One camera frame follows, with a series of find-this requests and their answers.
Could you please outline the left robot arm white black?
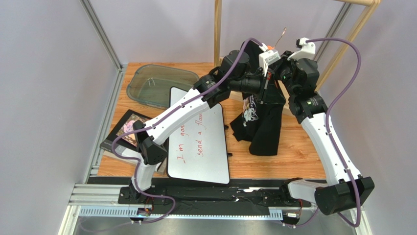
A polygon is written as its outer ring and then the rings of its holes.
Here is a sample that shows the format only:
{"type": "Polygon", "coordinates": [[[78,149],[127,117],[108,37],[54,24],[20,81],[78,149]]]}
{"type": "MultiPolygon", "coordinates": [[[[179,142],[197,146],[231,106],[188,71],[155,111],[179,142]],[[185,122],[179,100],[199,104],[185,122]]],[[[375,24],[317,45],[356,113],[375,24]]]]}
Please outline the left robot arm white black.
{"type": "Polygon", "coordinates": [[[182,124],[221,101],[229,98],[231,91],[254,94],[259,103],[272,105],[272,124],[281,125],[284,106],[280,87],[272,83],[270,66],[281,56],[275,49],[263,48],[257,56],[259,66],[249,71],[249,56],[243,49],[229,53],[220,66],[201,77],[186,95],[161,115],[142,123],[134,123],[133,134],[141,154],[132,177],[134,189],[139,193],[151,187],[156,164],[167,157],[163,144],[182,124]]]}

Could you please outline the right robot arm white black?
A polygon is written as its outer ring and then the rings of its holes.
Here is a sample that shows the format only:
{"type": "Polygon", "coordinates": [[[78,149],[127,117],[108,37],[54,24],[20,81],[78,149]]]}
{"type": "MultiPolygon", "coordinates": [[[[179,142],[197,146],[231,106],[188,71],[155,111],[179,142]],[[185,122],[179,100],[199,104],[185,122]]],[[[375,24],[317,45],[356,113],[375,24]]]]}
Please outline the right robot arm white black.
{"type": "Polygon", "coordinates": [[[324,184],[291,179],[287,184],[289,195],[316,204],[325,215],[360,208],[375,184],[371,177],[363,177],[347,156],[331,123],[328,107],[315,91],[319,78],[317,62],[296,58],[285,51],[275,63],[274,73],[275,79],[285,86],[289,109],[310,137],[326,176],[324,184]]]}

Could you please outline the orange plastic hanger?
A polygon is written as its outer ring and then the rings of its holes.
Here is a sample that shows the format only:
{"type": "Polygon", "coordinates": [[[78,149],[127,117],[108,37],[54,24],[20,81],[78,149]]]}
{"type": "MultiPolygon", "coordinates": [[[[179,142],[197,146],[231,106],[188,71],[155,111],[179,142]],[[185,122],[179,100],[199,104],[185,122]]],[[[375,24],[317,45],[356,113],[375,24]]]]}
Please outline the orange plastic hanger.
{"type": "Polygon", "coordinates": [[[286,30],[287,30],[287,27],[284,27],[284,28],[283,28],[283,30],[282,30],[281,35],[278,37],[278,39],[276,40],[276,42],[275,42],[274,44],[267,44],[267,43],[265,43],[265,45],[266,45],[267,49],[269,49],[269,50],[275,49],[275,48],[276,48],[276,46],[278,45],[278,43],[280,42],[280,40],[281,40],[281,39],[283,38],[283,36],[285,35],[286,30]]]}

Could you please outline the black floral t shirt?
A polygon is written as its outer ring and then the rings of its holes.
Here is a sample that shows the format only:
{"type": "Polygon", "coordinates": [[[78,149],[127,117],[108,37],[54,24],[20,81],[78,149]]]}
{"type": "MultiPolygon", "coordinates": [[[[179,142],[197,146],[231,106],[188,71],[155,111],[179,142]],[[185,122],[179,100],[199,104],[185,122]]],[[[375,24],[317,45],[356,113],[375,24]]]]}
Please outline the black floral t shirt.
{"type": "Polygon", "coordinates": [[[236,140],[249,141],[252,155],[277,155],[284,105],[261,104],[260,95],[251,93],[260,86],[249,88],[242,81],[232,81],[231,89],[243,98],[242,113],[231,122],[236,140]]]}

